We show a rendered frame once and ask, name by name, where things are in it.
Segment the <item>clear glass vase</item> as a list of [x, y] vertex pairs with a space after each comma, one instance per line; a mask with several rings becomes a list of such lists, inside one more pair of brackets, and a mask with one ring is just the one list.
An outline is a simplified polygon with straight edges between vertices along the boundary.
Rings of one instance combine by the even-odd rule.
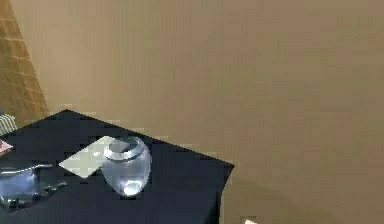
[[101, 172], [109, 186], [123, 197], [134, 197], [147, 185], [151, 153], [142, 139], [127, 136], [113, 139], [104, 149]]

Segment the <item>black table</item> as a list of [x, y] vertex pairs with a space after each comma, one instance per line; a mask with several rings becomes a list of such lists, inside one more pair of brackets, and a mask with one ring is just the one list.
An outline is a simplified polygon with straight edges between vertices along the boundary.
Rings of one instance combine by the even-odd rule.
[[0, 157], [0, 167], [50, 164], [41, 179], [67, 185], [29, 208], [0, 208], [0, 224], [218, 224], [222, 191], [233, 169], [225, 161], [141, 134], [152, 155], [152, 171], [134, 198], [114, 192], [99, 171], [83, 179], [58, 166], [103, 136], [134, 134], [64, 110], [3, 135], [13, 149]]

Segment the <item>grey striped cloth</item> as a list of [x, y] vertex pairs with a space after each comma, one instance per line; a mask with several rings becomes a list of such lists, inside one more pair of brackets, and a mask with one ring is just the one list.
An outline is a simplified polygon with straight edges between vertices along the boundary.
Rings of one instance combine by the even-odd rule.
[[5, 135], [17, 129], [15, 118], [8, 114], [0, 115], [0, 135]]

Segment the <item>black spoon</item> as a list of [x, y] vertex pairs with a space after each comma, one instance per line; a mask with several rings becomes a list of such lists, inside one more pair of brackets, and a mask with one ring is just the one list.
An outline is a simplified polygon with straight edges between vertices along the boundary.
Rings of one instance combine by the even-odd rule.
[[32, 205], [49, 199], [54, 194], [67, 186], [66, 181], [57, 184], [46, 185], [32, 193], [16, 193], [11, 196], [0, 196], [0, 205], [8, 210], [18, 210], [31, 207]]

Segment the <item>pink book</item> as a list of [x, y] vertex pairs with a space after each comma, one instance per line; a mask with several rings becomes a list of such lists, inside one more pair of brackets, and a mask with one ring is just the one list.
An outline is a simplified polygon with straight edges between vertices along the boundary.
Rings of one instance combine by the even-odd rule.
[[13, 146], [7, 142], [0, 140], [0, 157], [13, 149]]

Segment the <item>white paper sheet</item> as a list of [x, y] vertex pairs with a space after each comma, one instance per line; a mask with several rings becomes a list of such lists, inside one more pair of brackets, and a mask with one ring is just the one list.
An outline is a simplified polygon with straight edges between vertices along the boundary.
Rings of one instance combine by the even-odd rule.
[[83, 179], [88, 178], [105, 162], [104, 151], [112, 141], [112, 137], [103, 136], [60, 162], [59, 166]]

